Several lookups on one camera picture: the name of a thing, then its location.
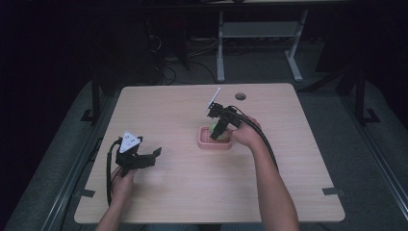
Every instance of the pink container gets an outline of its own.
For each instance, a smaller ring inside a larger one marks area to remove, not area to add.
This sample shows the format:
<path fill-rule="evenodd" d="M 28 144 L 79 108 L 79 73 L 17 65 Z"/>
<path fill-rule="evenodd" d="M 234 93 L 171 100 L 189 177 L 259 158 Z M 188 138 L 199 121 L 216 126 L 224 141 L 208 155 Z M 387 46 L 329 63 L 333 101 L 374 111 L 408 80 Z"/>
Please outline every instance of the pink container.
<path fill-rule="evenodd" d="M 231 139 L 227 137 L 224 140 L 216 140 L 210 138 L 210 128 L 200 127 L 198 134 L 198 146 L 202 149 L 228 150 L 232 147 Z"/>

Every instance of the gray carpet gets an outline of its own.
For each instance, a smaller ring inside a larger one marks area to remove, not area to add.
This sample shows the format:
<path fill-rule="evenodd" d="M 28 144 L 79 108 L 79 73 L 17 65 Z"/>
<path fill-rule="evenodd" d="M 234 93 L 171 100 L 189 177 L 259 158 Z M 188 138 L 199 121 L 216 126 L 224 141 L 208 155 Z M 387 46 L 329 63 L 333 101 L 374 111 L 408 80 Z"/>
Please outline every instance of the gray carpet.
<path fill-rule="evenodd" d="M 303 83 L 296 83 L 284 58 L 285 44 L 269 48 L 245 49 L 244 54 L 225 57 L 226 84 L 237 83 L 291 83 L 301 89 L 319 80 L 324 73 L 316 73 L 322 44 L 301 43 L 296 54 Z M 206 65 L 216 74 L 216 57 L 207 54 L 190 58 L 191 61 Z M 180 64 L 170 64 L 176 73 L 176 81 L 191 84 L 212 84 L 210 72 L 199 64 L 190 64 L 186 70 Z M 166 70 L 167 78 L 173 72 Z M 397 207 L 393 196 L 383 181 L 370 149 L 357 129 L 355 118 L 344 106 L 343 100 L 331 83 L 315 93 L 300 93 L 299 100 L 318 143 L 321 155 L 327 165 L 333 183 L 345 193 L 341 197 L 345 220 L 335 223 L 302 223 L 301 230 L 408 230 L 408 222 Z M 95 125 L 80 121 L 84 110 L 91 107 L 90 85 L 86 85 L 66 115 L 63 125 L 50 145 L 44 159 L 15 209 L 6 230 L 39 230 L 46 221 L 57 194 L 61 190 L 70 167 L 84 146 L 92 150 L 97 139 L 88 141 L 89 133 L 102 138 L 109 118 L 115 107 L 116 97 L 102 96 L 104 117 Z M 405 189 L 408 187 L 406 166 L 408 163 L 408 135 L 387 107 L 378 90 L 368 85 L 367 106 L 373 108 L 381 123 L 369 124 L 374 139 L 387 154 L 395 175 Z M 92 162 L 78 181 L 77 189 L 69 200 L 68 210 L 61 211 L 64 219 L 62 230 L 93 230 L 95 225 L 81 225 L 73 220 L 79 202 L 77 191 L 84 188 Z M 140 230 L 141 225 L 123 224 L 120 230 Z"/>

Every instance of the forearm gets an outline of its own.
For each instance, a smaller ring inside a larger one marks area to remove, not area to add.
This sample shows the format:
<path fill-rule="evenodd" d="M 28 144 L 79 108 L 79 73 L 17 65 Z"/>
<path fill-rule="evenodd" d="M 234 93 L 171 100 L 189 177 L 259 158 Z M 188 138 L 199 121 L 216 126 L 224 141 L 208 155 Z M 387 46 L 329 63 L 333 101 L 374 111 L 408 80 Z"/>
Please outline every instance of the forearm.
<path fill-rule="evenodd" d="M 267 147 L 250 148 L 254 156 L 261 219 L 268 230 L 298 230 L 296 209 Z"/>
<path fill-rule="evenodd" d="M 112 201 L 111 206 L 105 215 L 99 221 L 95 231 L 113 231 L 117 230 L 123 213 L 123 206 L 120 203 Z"/>

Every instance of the dark background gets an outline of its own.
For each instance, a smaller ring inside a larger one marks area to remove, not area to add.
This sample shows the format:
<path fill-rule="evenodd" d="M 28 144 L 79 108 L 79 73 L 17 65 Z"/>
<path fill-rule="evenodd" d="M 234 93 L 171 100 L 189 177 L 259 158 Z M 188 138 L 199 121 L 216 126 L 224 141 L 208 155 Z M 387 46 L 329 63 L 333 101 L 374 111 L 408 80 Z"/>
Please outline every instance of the dark background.
<path fill-rule="evenodd" d="M 182 16 L 166 13 L 158 17 L 151 13 L 88 8 L 97 5 L 101 3 L 22 0 L 0 3 L 3 186 L 0 228 L 7 223 L 75 96 L 95 71 L 102 76 L 107 94 L 124 85 L 152 85 L 158 81 L 154 66 L 160 63 L 160 58 L 144 56 L 143 60 L 132 60 L 126 53 L 128 50 L 148 53 L 147 32 L 142 23 L 145 18 L 153 18 L 156 35 L 163 37 L 166 48 L 181 59 L 183 39 L 191 34 L 215 37 L 217 32 L 214 12 Z M 314 9 L 302 37 L 326 41 L 319 70 L 336 71 L 346 64 L 360 66 L 406 127 L 407 10 L 406 3 L 392 1 L 362 3 L 345 9 Z M 129 37 L 138 39 L 138 45 Z M 95 46 L 96 41 L 122 63 L 136 62 L 138 67 L 118 66 Z M 95 70 L 95 62 L 106 68 Z M 139 77 L 129 80 L 126 76 L 130 75 Z"/>

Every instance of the small white object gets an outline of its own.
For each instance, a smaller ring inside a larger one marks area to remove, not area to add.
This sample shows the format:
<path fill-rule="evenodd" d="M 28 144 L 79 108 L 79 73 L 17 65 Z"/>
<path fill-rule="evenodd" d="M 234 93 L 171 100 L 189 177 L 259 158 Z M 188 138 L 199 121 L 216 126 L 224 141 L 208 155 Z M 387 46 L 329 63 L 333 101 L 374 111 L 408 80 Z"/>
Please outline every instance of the small white object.
<path fill-rule="evenodd" d="M 126 131 L 123 135 L 122 144 L 120 145 L 119 152 L 123 153 L 132 147 L 138 145 L 140 143 L 140 139 L 133 136 L 130 132 Z"/>
<path fill-rule="evenodd" d="M 204 112 L 207 112 L 208 109 L 210 108 L 211 104 L 214 102 L 214 100 L 216 100 L 217 95 L 219 93 L 219 91 L 221 90 L 221 88 L 217 88 L 217 92 L 216 94 L 213 96 L 213 98 L 210 100 L 210 102 L 208 102 L 207 108 L 204 110 Z"/>

